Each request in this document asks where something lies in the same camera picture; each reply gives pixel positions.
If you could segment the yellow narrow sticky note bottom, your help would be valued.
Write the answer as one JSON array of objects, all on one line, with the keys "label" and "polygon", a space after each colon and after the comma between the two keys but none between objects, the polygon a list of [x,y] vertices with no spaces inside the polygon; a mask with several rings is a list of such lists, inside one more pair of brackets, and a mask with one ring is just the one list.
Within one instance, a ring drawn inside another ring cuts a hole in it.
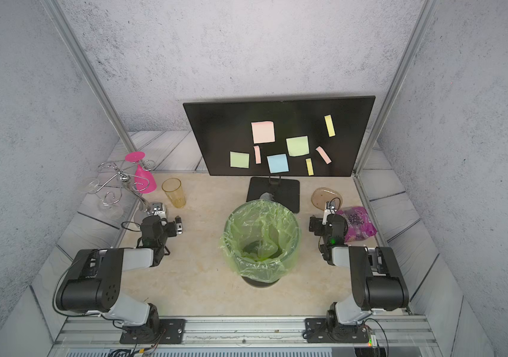
[{"label": "yellow narrow sticky note bottom", "polygon": [[312,159],[306,159],[305,162],[306,162],[306,167],[307,167],[307,175],[313,176],[314,175],[314,171],[313,171],[313,162],[312,162]]}]

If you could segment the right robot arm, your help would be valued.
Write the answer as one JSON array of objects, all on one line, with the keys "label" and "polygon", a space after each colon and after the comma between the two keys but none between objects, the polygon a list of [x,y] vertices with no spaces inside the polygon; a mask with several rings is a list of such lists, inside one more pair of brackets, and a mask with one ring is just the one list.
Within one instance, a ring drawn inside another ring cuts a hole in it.
[{"label": "right robot arm", "polygon": [[324,318],[307,318],[304,339],[313,344],[369,342],[368,319],[409,304],[395,253],[389,247],[347,245],[348,223],[338,214],[311,217],[309,231],[320,237],[319,251],[329,265],[350,270],[352,296],[332,303]]}]

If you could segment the black monitor stand base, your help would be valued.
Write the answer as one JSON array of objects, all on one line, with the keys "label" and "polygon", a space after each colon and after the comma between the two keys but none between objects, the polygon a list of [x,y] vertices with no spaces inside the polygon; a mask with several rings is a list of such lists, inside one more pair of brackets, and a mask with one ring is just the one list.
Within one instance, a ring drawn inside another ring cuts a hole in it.
[{"label": "black monitor stand base", "polygon": [[300,181],[273,177],[252,177],[246,202],[266,199],[277,202],[294,214],[300,212]]}]

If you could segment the pink wine glass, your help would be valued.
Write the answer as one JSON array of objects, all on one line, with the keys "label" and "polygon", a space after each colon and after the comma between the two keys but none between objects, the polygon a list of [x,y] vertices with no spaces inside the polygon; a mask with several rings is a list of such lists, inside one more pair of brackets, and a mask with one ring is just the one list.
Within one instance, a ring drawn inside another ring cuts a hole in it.
[{"label": "pink wine glass", "polygon": [[145,159],[145,153],[133,152],[125,156],[125,161],[136,165],[133,187],[141,194],[152,193],[157,189],[157,183],[151,173],[153,161]]}]

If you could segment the aluminium frame post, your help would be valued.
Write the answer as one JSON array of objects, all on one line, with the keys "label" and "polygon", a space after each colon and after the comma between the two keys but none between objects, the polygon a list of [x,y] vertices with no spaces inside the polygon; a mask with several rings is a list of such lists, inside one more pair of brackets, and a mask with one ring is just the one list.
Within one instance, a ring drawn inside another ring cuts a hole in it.
[{"label": "aluminium frame post", "polygon": [[83,76],[85,77],[90,89],[93,91],[96,99],[104,110],[107,119],[115,129],[119,139],[129,152],[136,151],[136,146],[133,143],[130,135],[128,134],[124,124],[122,123],[118,112],[110,100],[109,95],[105,91],[99,77],[96,74],[88,56],[81,46],[78,38],[76,37],[72,26],[69,24],[65,13],[63,12],[58,1],[55,0],[42,0],[46,12],[52,20],[57,32],[60,34],[61,39],[71,53],[73,59],[78,64]]},{"label": "aluminium frame post", "polygon": [[379,138],[379,135],[388,120],[389,113],[396,101],[399,91],[401,90],[407,76],[407,72],[414,60],[415,54],[421,45],[423,36],[429,28],[429,23],[434,16],[438,3],[439,1],[435,0],[426,0],[423,3],[423,7],[421,8],[421,12],[413,28],[411,37],[398,64],[387,95],[380,107],[380,111],[376,119],[373,121],[371,128],[365,131],[365,141],[359,149],[359,154],[353,171],[354,176],[358,176],[365,169],[365,165],[371,151],[373,150],[374,143]]}]

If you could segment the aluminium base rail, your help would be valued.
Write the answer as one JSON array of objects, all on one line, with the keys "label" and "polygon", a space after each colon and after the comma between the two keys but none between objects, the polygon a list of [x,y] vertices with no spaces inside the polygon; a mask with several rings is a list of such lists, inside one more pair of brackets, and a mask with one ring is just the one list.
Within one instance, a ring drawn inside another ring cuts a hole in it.
[{"label": "aluminium base rail", "polygon": [[325,322],[316,318],[310,324],[302,316],[169,317],[159,347],[206,349],[215,347],[288,348],[288,347],[385,347],[396,356],[401,347],[418,348],[422,355],[439,356],[441,351],[422,315],[377,316],[367,321],[358,337],[342,342],[333,333],[324,332]]}]

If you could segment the right aluminium frame post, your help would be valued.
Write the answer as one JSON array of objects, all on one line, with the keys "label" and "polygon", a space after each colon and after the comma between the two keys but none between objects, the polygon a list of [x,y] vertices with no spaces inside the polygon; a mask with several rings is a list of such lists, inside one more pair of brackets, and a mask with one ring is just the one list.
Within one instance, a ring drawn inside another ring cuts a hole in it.
[{"label": "right aluminium frame post", "polygon": [[365,141],[359,149],[359,154],[353,171],[354,176],[358,176],[365,169],[365,165],[371,151],[373,150],[374,143],[379,138],[379,135],[388,120],[389,113],[396,101],[399,91],[401,90],[407,76],[407,72],[414,60],[415,54],[421,45],[423,36],[429,28],[429,23],[434,16],[438,3],[439,1],[435,0],[426,0],[423,3],[423,7],[421,8],[421,12],[413,28],[411,37],[398,64],[387,95],[380,107],[380,111],[376,119],[373,121],[371,128],[365,131]]}]

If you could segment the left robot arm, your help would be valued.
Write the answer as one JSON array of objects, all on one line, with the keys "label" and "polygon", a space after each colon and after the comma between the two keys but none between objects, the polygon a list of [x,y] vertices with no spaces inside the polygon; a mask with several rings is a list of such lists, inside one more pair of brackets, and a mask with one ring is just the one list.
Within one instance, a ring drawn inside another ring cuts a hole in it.
[{"label": "left robot arm", "polygon": [[124,272],[157,267],[169,255],[169,238],[181,234],[182,219],[143,219],[134,248],[82,249],[56,284],[52,307],[66,317],[100,316],[121,330],[123,345],[178,345],[184,319],[160,318],[152,303],[121,291]]}]

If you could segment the blue sticky note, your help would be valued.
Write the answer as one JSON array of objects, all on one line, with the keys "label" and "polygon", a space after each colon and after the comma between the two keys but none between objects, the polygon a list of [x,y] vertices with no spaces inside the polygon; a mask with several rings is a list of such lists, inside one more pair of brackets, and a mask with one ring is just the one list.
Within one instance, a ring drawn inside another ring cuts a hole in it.
[{"label": "blue sticky note", "polygon": [[267,163],[271,174],[286,173],[289,171],[289,164],[286,154],[267,156]]}]

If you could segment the large pink sticky note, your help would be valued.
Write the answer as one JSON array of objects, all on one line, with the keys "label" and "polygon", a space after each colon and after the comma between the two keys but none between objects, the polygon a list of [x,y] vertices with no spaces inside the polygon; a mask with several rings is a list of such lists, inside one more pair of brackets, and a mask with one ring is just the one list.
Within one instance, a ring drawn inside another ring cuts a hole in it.
[{"label": "large pink sticky note", "polygon": [[272,121],[252,122],[251,127],[254,144],[273,143],[276,140]]}]

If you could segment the small pink narrow sticky note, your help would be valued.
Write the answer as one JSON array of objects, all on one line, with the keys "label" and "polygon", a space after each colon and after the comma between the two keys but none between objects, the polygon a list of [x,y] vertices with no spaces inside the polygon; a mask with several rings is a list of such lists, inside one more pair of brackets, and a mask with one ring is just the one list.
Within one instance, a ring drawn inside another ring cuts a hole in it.
[{"label": "small pink narrow sticky note", "polygon": [[260,147],[258,145],[254,146],[254,151],[255,151],[255,163],[257,165],[260,165],[262,163]]}]

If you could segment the yellow narrow sticky note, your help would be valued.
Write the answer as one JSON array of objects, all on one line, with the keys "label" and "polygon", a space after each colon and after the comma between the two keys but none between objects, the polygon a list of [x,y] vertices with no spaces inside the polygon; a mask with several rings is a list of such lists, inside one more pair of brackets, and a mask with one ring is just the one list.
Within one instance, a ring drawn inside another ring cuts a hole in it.
[{"label": "yellow narrow sticky note", "polygon": [[336,132],[335,132],[335,129],[334,129],[334,122],[333,122],[332,116],[331,115],[326,115],[324,117],[324,119],[325,119],[325,124],[326,124],[327,131],[328,131],[328,136],[329,137],[334,137],[336,135]]},{"label": "yellow narrow sticky note", "polygon": [[313,171],[313,162],[312,162],[312,159],[306,159],[305,162],[306,162],[306,167],[307,167],[307,175],[313,176],[314,175],[314,171]]}]

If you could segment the yellow narrow sticky note top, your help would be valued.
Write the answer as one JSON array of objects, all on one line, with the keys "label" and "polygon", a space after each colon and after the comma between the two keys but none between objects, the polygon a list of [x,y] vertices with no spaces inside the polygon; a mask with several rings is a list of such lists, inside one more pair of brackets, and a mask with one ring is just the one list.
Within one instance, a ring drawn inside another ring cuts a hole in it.
[{"label": "yellow narrow sticky note top", "polygon": [[326,115],[324,117],[324,119],[325,119],[325,124],[326,124],[327,131],[328,131],[328,136],[329,137],[334,137],[336,135],[336,132],[335,132],[335,129],[334,129],[334,122],[333,122],[332,116],[331,115]]}]

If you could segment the light green sticky note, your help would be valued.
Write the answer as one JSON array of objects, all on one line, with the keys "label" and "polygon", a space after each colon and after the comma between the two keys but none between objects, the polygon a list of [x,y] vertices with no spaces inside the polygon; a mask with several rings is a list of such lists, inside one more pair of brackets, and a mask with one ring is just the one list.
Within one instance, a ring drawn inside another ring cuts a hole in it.
[{"label": "light green sticky note", "polygon": [[287,151],[290,157],[306,156],[310,153],[307,136],[287,138]]}]

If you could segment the amber plastic cup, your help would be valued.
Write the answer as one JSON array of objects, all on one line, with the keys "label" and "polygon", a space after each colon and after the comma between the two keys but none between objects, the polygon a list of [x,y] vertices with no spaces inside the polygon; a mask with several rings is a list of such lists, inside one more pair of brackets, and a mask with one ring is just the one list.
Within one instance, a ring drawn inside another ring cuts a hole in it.
[{"label": "amber plastic cup", "polygon": [[168,178],[162,183],[162,191],[166,194],[175,208],[184,208],[186,205],[185,192],[182,182],[178,178]]}]

